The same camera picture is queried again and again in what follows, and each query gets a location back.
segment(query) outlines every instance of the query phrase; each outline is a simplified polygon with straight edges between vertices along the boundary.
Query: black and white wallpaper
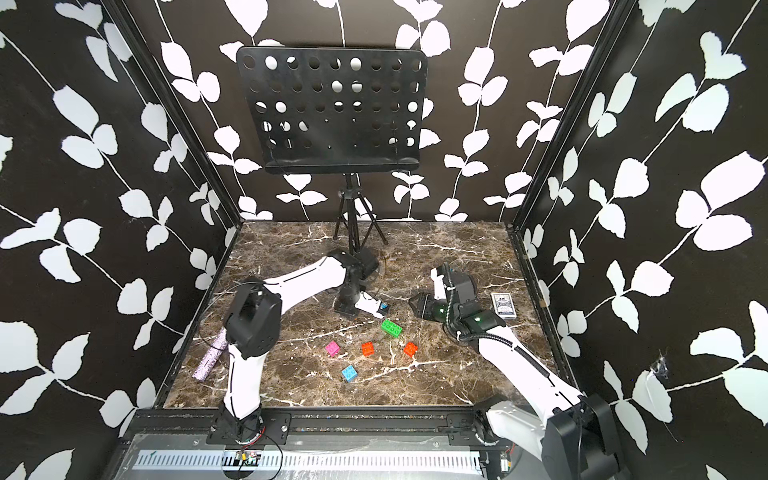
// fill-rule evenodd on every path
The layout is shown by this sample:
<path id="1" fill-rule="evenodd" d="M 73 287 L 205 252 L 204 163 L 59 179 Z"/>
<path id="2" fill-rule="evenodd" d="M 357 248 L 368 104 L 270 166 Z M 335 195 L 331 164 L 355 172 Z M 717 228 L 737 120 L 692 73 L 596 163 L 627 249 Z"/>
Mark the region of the black and white wallpaper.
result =
<path id="1" fill-rule="evenodd" d="M 635 478 L 766 477 L 761 0 L 639 1 L 523 226 Z"/>
<path id="2" fill-rule="evenodd" d="M 101 5 L 0 0 L 0 65 L 0 478 L 96 478 L 238 219 Z"/>
<path id="3" fill-rule="evenodd" d="M 611 8 L 609 0 L 125 1 L 241 217 L 313 221 L 335 219 L 341 176 L 261 170 L 239 47 L 420 48 L 429 58 L 421 167 L 359 176 L 375 215 L 509 220 Z M 358 211 L 367 217 L 362 204 Z"/>

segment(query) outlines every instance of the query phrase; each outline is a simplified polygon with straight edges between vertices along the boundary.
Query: music stand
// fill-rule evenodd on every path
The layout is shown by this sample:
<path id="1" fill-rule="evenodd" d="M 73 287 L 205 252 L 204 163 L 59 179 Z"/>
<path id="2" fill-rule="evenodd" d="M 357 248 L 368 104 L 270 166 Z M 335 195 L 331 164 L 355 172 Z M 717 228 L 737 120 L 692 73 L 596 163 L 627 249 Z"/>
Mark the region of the music stand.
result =
<path id="1" fill-rule="evenodd" d="M 265 171 L 343 174 L 334 238 L 344 223 L 352 253 L 373 227 L 387 244 L 352 174 L 418 168 L 426 56 L 415 50 L 241 47 L 237 67 Z M 371 219 L 362 242 L 356 199 Z"/>

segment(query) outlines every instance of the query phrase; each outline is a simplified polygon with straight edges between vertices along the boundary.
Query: marble surface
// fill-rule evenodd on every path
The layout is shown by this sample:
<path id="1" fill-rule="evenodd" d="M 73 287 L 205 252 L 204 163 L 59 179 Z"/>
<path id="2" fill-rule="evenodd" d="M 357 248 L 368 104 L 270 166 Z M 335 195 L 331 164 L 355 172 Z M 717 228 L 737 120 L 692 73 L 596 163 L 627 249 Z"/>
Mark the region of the marble surface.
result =
<path id="1" fill-rule="evenodd" d="M 334 241 L 333 223 L 249 222 L 204 310 L 200 329 L 184 358 L 166 408 L 216 407 L 226 391 L 228 358 L 223 354 L 205 382 L 192 378 L 221 327 L 233 288 L 249 275 L 279 276 L 346 247 L 346 230 Z M 390 304 L 389 318 L 402 327 L 398 339 L 367 313 L 356 318 L 333 311 L 335 294 L 305 300 L 282 318 L 280 341 L 266 358 L 261 381 L 265 406 L 423 406 L 462 405 L 502 394 L 524 402 L 515 387 L 474 350 L 453 343 L 438 323 L 413 316 L 407 300 L 430 291 L 429 271 L 444 260 L 470 273 L 478 298 L 490 307 L 490 293 L 511 292 L 518 318 L 510 322 L 520 340 L 554 370 L 554 361 L 531 304 L 520 266 L 501 223 L 382 222 L 389 245 L 372 233 L 368 247 L 379 255 L 379 274 L 369 292 Z M 331 358 L 325 346 L 341 350 Z M 373 342 L 365 357 L 361 344 Z M 413 358 L 403 347 L 415 343 Z M 341 371 L 353 365 L 358 377 L 347 383 Z"/>

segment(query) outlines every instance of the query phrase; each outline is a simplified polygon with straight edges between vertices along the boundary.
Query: pink glitter tube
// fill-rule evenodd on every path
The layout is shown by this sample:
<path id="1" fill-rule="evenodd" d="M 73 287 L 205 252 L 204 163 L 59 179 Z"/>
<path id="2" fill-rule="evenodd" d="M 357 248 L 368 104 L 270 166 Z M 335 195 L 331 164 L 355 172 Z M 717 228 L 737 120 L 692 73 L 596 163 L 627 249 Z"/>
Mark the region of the pink glitter tube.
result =
<path id="1" fill-rule="evenodd" d="M 214 365 L 216 365 L 216 361 L 219 359 L 219 356 L 221 356 L 223 351 L 227 350 L 228 346 L 229 343 L 227 342 L 227 329 L 222 327 L 221 330 L 219 330 L 219 334 L 216 335 L 216 339 L 208 348 L 208 351 L 205 352 L 205 356 L 200 361 L 200 365 L 198 365 L 197 369 L 194 371 L 192 378 L 199 382 L 204 382 L 205 379 L 208 378 L 210 371 L 214 369 Z"/>

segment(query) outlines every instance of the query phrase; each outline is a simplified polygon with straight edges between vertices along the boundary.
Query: green lego brick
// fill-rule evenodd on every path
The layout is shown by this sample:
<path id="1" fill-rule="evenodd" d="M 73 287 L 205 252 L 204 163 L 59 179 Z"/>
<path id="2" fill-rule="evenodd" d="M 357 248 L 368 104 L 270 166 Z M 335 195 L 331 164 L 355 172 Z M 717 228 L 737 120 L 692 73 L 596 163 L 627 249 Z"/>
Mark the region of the green lego brick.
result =
<path id="1" fill-rule="evenodd" d="M 384 323 L 382 323 L 382 330 L 397 338 L 400 336 L 400 332 L 402 332 L 402 327 L 392 320 L 386 319 L 384 320 Z"/>

